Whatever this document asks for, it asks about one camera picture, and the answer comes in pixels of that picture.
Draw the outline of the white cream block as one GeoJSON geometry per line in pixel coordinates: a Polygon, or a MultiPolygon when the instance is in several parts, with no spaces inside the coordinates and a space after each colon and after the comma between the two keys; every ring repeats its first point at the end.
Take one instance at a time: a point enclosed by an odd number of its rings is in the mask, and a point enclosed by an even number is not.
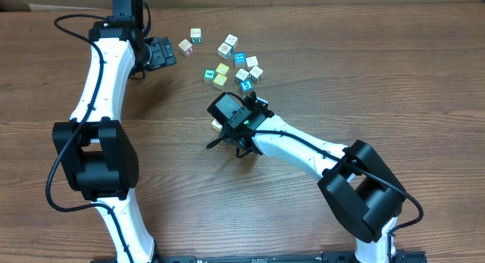
{"type": "Polygon", "coordinates": [[[212,127],[213,127],[213,128],[216,130],[216,131],[218,131],[219,133],[221,132],[221,130],[222,130],[222,128],[223,128],[223,126],[222,126],[222,125],[221,125],[221,124],[220,124],[220,123],[219,123],[219,122],[218,122],[216,119],[214,119],[214,120],[211,122],[211,125],[212,125],[212,127]]]}

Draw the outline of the blue number five block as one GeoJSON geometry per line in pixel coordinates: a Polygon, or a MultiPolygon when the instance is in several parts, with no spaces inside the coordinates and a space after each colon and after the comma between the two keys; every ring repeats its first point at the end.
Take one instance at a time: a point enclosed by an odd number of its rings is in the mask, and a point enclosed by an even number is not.
{"type": "Polygon", "coordinates": [[[253,89],[253,83],[251,80],[244,80],[239,83],[240,91],[243,95],[249,95],[253,89]]]}

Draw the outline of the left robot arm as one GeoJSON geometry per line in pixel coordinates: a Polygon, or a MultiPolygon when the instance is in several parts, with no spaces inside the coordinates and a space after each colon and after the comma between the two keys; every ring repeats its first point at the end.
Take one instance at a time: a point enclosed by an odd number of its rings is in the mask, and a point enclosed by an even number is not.
{"type": "Polygon", "coordinates": [[[55,123],[52,130],[58,156],[46,182],[47,202],[60,212],[96,209],[115,246],[115,262],[160,260],[136,200],[138,157],[120,122],[127,81],[176,63],[170,40],[149,37],[149,29],[134,17],[95,17],[84,39],[91,46],[91,62],[83,94],[69,121],[55,123]],[[51,188],[58,167],[70,188],[82,193],[85,205],[54,202],[51,188]]]}

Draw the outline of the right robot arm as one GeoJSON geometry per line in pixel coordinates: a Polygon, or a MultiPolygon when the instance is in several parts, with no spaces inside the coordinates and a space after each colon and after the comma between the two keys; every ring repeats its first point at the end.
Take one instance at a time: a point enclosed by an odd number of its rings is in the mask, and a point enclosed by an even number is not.
{"type": "Polygon", "coordinates": [[[391,229],[405,189],[370,145],[356,140],[345,146],[311,136],[254,95],[233,99],[224,92],[208,113],[222,126],[221,139],[245,153],[283,160],[314,178],[336,219],[356,238],[356,261],[393,261],[391,229]]]}

